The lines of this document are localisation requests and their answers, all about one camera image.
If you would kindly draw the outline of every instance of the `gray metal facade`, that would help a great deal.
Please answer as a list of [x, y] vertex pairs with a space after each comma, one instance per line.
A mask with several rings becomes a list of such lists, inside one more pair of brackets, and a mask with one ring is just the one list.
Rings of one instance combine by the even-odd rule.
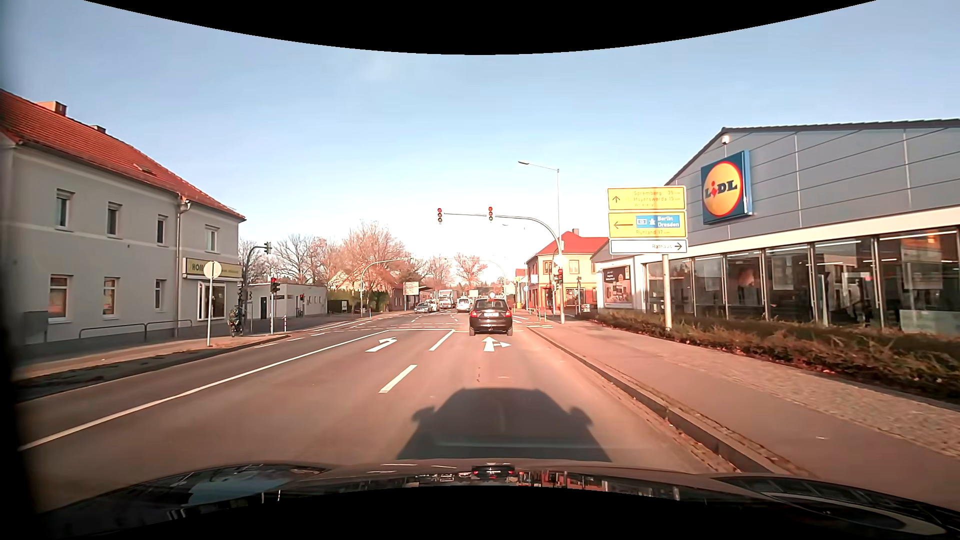
[[[705, 226], [700, 168], [742, 150], [754, 215]], [[667, 185], [687, 188], [691, 246], [960, 206], [960, 120], [724, 129]]]

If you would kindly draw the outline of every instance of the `red tile roof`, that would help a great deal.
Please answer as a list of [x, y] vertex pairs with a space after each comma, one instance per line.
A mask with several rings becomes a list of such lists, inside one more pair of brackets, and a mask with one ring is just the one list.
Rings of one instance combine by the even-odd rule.
[[[580, 236], [571, 231], [561, 234], [561, 238], [564, 241], [564, 254], [571, 255], [593, 255], [608, 240], [606, 236]], [[538, 251], [534, 257], [555, 253], [557, 253], [557, 242], [553, 241]]]
[[246, 219], [126, 142], [0, 89], [0, 132], [17, 144], [54, 151], [194, 203]]

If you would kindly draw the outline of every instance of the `lamp post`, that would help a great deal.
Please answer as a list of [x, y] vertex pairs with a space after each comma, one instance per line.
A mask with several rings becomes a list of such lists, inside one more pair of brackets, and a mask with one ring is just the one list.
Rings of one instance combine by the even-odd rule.
[[380, 264], [382, 262], [394, 262], [395, 260], [410, 260], [411, 258], [412, 257], [401, 257], [401, 258], [388, 258], [387, 260], [376, 260], [364, 267], [363, 271], [360, 272], [360, 316], [361, 317], [363, 317], [363, 275], [367, 273], [367, 269], [375, 264]]

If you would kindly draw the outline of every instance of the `tree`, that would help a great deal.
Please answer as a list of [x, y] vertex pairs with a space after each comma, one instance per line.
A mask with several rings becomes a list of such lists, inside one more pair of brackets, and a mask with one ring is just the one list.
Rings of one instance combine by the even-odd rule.
[[454, 258], [454, 273], [466, 282], [467, 288], [473, 288], [480, 283], [480, 274], [487, 269], [487, 263], [481, 262], [477, 256], [468, 256], [458, 253]]

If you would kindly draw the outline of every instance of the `yellow direction sign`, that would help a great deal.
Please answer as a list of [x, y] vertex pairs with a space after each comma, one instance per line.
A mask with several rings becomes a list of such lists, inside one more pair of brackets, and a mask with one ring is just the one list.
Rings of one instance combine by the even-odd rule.
[[608, 187], [607, 208], [647, 211], [686, 210], [686, 188], [682, 185]]
[[686, 210], [610, 212], [610, 238], [686, 238]]

